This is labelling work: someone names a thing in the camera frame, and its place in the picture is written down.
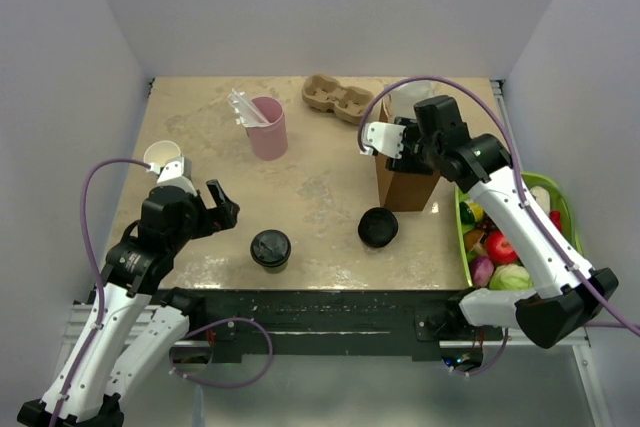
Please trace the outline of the black plastic cup lid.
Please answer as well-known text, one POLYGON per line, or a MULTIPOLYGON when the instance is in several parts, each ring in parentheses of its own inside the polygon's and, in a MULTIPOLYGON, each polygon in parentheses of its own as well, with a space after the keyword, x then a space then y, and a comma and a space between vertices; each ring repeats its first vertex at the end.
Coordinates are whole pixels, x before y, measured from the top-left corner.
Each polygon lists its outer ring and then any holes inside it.
POLYGON ((270 249, 289 249, 292 250, 291 242, 288 236, 282 231, 269 229, 259 232, 251 241, 250 255, 253 249, 258 247, 267 247, 270 249))

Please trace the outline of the brown paper bag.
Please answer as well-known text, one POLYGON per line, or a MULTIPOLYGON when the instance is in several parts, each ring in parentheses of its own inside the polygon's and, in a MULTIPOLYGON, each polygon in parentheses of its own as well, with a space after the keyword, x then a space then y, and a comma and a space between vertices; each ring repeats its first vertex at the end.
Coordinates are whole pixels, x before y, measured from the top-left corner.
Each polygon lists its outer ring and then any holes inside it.
MULTIPOLYGON (((381 102, 378 121, 393 122, 396 116, 415 118, 413 106, 436 95, 435 84, 419 81, 399 87, 381 102)), ((440 180, 439 173, 419 175, 390 171, 387 157, 375 157, 375 169, 380 206, 391 212, 421 212, 440 180)))

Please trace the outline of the green paper coffee cup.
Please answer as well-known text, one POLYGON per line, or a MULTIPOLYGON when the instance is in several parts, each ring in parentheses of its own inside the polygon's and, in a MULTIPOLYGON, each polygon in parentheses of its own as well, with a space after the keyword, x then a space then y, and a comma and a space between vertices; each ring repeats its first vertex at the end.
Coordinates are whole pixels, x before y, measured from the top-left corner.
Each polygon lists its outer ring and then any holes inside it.
POLYGON ((258 247, 251 251, 252 259, 271 274, 282 272, 288 265, 290 255, 291 251, 289 249, 280 248, 258 247))

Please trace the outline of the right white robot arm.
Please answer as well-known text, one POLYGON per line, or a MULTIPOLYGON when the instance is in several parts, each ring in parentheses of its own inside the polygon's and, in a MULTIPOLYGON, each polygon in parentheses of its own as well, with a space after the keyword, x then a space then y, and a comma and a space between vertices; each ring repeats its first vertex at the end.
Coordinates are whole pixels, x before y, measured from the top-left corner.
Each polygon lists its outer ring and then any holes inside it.
POLYGON ((584 326, 619 285, 609 268, 596 269, 572 246, 515 172, 503 143, 471 136, 454 98, 417 103, 413 118, 368 127, 365 138, 388 156, 390 170, 438 173, 477 202, 514 248, 531 278, 521 291, 476 289, 445 316, 448 333, 469 339, 481 326, 516 328, 549 349, 584 326))

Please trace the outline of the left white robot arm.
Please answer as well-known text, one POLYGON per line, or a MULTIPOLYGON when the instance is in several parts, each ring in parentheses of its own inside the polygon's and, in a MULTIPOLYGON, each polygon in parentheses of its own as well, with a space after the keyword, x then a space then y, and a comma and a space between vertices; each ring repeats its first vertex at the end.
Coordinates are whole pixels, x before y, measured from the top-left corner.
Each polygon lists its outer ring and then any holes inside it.
POLYGON ((150 325, 127 345, 139 316, 174 267, 177 254, 196 239, 232 229, 240 208, 220 183, 206 184, 214 207, 180 185, 157 185, 105 258, 87 321, 58 377, 39 399, 23 404, 25 426, 120 426, 123 407, 171 345, 196 339, 207 327, 201 300, 173 289, 150 325))

